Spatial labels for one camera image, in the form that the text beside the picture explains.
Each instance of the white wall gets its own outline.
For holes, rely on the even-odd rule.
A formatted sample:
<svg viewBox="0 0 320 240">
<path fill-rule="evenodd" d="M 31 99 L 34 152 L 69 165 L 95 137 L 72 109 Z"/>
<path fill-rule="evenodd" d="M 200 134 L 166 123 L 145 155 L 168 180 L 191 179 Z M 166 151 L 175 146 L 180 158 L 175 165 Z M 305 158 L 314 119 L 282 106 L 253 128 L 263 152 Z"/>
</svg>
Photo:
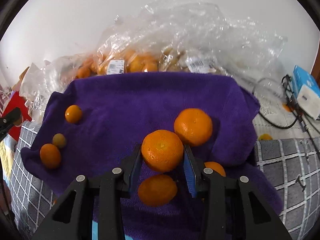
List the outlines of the white wall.
<svg viewBox="0 0 320 240">
<path fill-rule="evenodd" d="M 116 15 L 134 14 L 152 0 L 29 0 L 0 42 L 0 69 L 9 85 L 31 64 L 95 48 Z M 213 0 L 226 17 L 251 17 L 288 37 L 280 58 L 311 71 L 319 30 L 296 0 Z"/>
</svg>

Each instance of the barcode label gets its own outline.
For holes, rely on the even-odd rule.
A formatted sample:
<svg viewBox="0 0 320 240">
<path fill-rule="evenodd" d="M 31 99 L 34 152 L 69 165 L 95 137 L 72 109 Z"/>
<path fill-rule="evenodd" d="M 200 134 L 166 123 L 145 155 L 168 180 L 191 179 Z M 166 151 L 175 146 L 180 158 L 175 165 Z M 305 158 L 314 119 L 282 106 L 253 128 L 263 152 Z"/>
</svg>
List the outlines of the barcode label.
<svg viewBox="0 0 320 240">
<path fill-rule="evenodd" d="M 214 68 L 214 61 L 210 59 L 188 58 L 186 64 L 191 73 L 209 73 Z"/>
<path fill-rule="evenodd" d="M 123 74 L 124 73 L 124 60 L 110 60 L 107 75 Z"/>
<path fill-rule="evenodd" d="M 109 64 L 109 69 L 110 70 L 116 69 L 116 64 Z"/>
<path fill-rule="evenodd" d="M 190 63 L 190 66 L 192 68 L 197 68 L 197 67 L 203 67 L 204 65 L 203 65 L 202 61 L 199 60 L 199 61 L 195 61 L 195 62 Z"/>
</svg>

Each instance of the red object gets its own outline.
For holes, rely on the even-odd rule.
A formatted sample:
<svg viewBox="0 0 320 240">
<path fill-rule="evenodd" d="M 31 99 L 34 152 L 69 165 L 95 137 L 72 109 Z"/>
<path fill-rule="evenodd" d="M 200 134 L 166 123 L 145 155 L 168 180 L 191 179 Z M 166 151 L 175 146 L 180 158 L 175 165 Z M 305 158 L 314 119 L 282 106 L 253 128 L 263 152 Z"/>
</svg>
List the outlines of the red object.
<svg viewBox="0 0 320 240">
<path fill-rule="evenodd" d="M 2 114 L 2 117 L 8 114 L 15 107 L 18 107 L 21 110 L 23 121 L 25 120 L 31 121 L 31 117 L 28 115 L 28 109 L 25 107 L 24 103 L 25 103 L 25 100 L 19 96 L 19 92 L 15 92 L 11 97 L 8 105 L 6 106 Z M 21 126 L 20 127 L 14 126 L 9 130 L 9 134 L 13 139 L 15 139 L 16 141 L 19 141 L 20 131 L 21 131 Z"/>
</svg>

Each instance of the yellow fabric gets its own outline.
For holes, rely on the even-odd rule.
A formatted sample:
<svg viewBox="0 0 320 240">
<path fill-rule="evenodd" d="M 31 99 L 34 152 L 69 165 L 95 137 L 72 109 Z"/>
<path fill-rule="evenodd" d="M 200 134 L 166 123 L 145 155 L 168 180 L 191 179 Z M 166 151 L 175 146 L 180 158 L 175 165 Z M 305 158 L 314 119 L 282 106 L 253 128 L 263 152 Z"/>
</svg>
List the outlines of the yellow fabric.
<svg viewBox="0 0 320 240">
<path fill-rule="evenodd" d="M 14 152 L 10 147 L 4 144 L 4 140 L 0 142 L 0 158 L 4 175 L 9 178 L 13 163 Z"/>
</svg>

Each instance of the plastic bag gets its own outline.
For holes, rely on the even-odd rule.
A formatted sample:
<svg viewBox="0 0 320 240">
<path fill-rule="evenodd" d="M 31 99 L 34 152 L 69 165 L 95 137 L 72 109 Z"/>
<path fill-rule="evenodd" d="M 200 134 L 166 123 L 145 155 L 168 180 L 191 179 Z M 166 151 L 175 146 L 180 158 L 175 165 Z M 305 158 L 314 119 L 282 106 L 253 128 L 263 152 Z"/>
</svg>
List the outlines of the plastic bag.
<svg viewBox="0 0 320 240">
<path fill-rule="evenodd" d="M 83 69 L 89 68 L 92 62 L 92 55 L 77 54 L 60 57 L 40 69 L 32 64 L 23 78 L 19 91 L 19 95 L 27 99 L 28 108 L 32 113 L 32 122 L 42 123 L 51 94 L 55 91 L 63 93 L 67 86 L 83 73 Z"/>
<path fill-rule="evenodd" d="M 111 73 L 111 60 L 122 60 L 120 73 L 215 73 L 251 82 L 279 80 L 283 70 L 276 59 L 286 42 L 250 18 L 225 19 L 213 3 L 179 0 L 159 0 L 135 17 L 118 18 L 100 40 L 94 55 L 99 75 Z"/>
</svg>

